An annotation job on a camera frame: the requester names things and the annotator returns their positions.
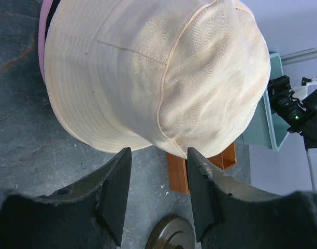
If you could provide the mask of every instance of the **gray marble surface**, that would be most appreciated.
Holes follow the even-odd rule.
[[[51,109],[37,55],[40,3],[0,0],[0,188],[31,196],[49,195],[113,156],[71,137]],[[229,172],[250,183],[248,147],[238,145],[237,152],[239,163]],[[167,214],[193,221],[190,196],[169,190],[163,151],[134,151],[122,249],[144,248]]]

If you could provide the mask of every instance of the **camera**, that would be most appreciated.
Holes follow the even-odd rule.
[[[286,75],[271,80],[267,89],[271,112],[290,125],[288,131],[317,141],[317,89],[302,101],[294,98]]]

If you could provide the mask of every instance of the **metal disc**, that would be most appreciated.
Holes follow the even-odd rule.
[[[146,249],[194,249],[195,236],[191,223],[183,217],[170,215],[153,229]]]

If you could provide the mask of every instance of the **hat brim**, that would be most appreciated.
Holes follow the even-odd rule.
[[[68,2],[68,11],[63,2]],[[96,73],[100,65],[93,62],[100,53],[94,45],[97,30],[90,28],[92,20],[83,14],[82,3],[85,1],[77,1],[75,6],[61,1],[48,30],[44,67],[54,113],[67,132],[98,150],[117,153],[124,147],[132,150],[149,147],[151,143],[125,127],[114,115],[109,93]],[[71,22],[68,32],[58,28]],[[86,36],[84,30],[79,30],[81,27],[86,27]]]

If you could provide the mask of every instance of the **cable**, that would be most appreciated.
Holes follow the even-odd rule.
[[[290,99],[291,99],[293,102],[298,103],[300,107],[305,108],[305,106],[301,103],[300,99],[293,97],[293,94],[294,94],[294,93],[295,93],[294,91],[291,91],[291,92],[290,92]]]

